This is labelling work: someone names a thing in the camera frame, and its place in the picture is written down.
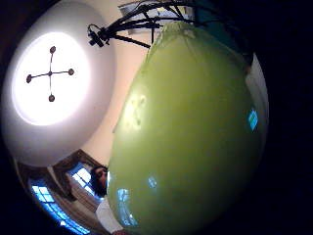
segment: beige wall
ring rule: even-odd
[[[92,7],[101,13],[105,22],[112,23],[121,17],[117,6],[132,1],[127,0],[93,0],[88,1]],[[120,35],[128,36],[127,31]],[[133,39],[150,44],[149,33],[131,35]],[[122,109],[129,85],[143,62],[148,49],[133,43],[112,40],[110,46],[114,47],[116,54],[116,78],[111,104],[103,122],[94,135],[82,146],[82,150],[103,165],[109,163],[113,128],[116,125],[119,113]]]

